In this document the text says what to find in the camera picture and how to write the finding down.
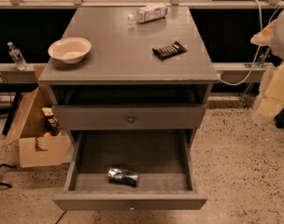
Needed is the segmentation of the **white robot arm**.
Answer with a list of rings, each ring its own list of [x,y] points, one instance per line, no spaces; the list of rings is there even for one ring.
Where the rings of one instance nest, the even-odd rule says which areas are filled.
[[[263,73],[259,94],[252,107],[252,120],[264,124],[272,121],[284,108],[284,8],[250,42],[269,47],[282,60],[277,68],[267,69]]]

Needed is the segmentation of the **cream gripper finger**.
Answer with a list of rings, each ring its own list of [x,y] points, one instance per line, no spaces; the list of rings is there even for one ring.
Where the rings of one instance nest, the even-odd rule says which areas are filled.
[[[251,118],[254,123],[264,124],[272,121],[284,108],[284,61],[276,69],[264,72],[259,91]]]

